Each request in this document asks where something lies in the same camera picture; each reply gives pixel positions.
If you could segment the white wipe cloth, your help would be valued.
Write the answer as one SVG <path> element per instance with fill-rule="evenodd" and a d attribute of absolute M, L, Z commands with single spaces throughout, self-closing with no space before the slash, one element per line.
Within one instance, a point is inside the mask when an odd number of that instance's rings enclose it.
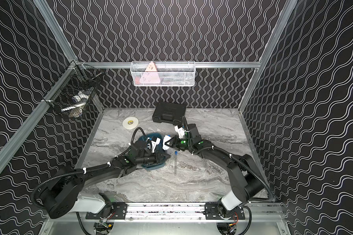
<path fill-rule="evenodd" d="M 169 148 L 172 147 L 173 145 L 173 138 L 169 135 L 165 135 L 163 138 L 163 144 L 162 144 L 162 149 L 164 151 L 167 151 Z"/>

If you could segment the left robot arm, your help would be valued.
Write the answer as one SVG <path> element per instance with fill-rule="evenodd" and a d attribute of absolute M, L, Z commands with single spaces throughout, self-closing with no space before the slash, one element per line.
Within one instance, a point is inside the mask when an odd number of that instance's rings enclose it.
<path fill-rule="evenodd" d="M 82 191 L 110 179 L 128 176 L 138 169 L 153 170 L 163 167 L 170 155 L 163 148 L 164 138 L 158 133 L 131 138 L 129 147 L 102 165 L 78 169 L 64 168 L 40 183 L 30 194 L 31 202 L 47 211 L 50 218 L 60 218 L 70 212 L 89 212 L 106 217 L 111 214 L 112 202 L 103 193 L 88 196 Z"/>

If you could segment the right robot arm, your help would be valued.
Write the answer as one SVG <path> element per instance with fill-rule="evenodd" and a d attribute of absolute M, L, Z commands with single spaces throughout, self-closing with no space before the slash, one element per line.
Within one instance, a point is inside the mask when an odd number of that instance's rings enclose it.
<path fill-rule="evenodd" d="M 188 151 L 202 159 L 209 160 L 226 170 L 230 191 L 217 202 L 215 214 L 227 219 L 237 207 L 255 202 L 272 202 L 274 195 L 262 177 L 253 158 L 246 155 L 232 154 L 207 139 L 203 139 L 196 124 L 189 124 L 186 117 L 181 118 L 177 134 L 165 145 L 180 151 Z"/>

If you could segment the teal plastic tray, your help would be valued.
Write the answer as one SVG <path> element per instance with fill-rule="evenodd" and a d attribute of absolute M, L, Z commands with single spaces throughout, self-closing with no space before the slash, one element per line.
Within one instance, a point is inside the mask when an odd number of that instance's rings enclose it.
<path fill-rule="evenodd" d="M 166 161 L 170 158 L 170 155 L 163 149 L 163 137 L 159 133 L 151 133 L 146 135 L 147 139 L 151 143 L 147 143 L 149 150 L 145 151 L 145 161 L 141 166 L 146 171 L 152 171 L 165 166 Z"/>

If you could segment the black plastic tool case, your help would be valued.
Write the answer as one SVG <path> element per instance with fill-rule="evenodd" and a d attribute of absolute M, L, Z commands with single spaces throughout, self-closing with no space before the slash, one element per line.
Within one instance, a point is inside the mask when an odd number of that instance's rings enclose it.
<path fill-rule="evenodd" d="M 186 108 L 186 104 L 160 101 L 156 104 L 152 120 L 156 123 L 169 123 L 174 126 L 180 125 L 182 123 L 182 117 L 185 115 Z"/>

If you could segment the white tape roll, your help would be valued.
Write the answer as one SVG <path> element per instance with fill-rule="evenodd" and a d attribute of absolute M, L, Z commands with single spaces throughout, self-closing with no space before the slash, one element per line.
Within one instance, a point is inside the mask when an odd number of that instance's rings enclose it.
<path fill-rule="evenodd" d="M 128 117 L 123 120 L 122 126 L 124 129 L 132 130 L 139 125 L 139 119 L 136 117 Z"/>

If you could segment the pink triangular card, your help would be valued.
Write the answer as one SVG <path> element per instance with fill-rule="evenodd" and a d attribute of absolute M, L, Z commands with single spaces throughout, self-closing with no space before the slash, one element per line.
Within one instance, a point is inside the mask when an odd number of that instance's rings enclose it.
<path fill-rule="evenodd" d="M 150 62 L 148 64 L 139 81 L 141 85 L 155 85 L 161 83 L 161 79 L 154 62 Z"/>

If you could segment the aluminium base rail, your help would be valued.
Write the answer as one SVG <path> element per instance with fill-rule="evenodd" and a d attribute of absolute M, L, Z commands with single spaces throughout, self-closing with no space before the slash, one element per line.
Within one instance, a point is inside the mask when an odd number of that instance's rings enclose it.
<path fill-rule="evenodd" d="M 278 203 L 250 203 L 247 205 L 252 212 L 252 222 L 279 222 L 283 213 Z M 116 203 L 114 215 L 100 219 L 97 215 L 86 215 L 80 212 L 82 221 L 99 222 L 177 222 L 177 223 L 229 223 L 245 222 L 249 219 L 246 209 L 236 207 L 230 215 L 219 215 L 217 203 L 208 202 L 165 202 L 165 203 Z M 55 222 L 77 221 L 74 212 L 68 213 Z"/>

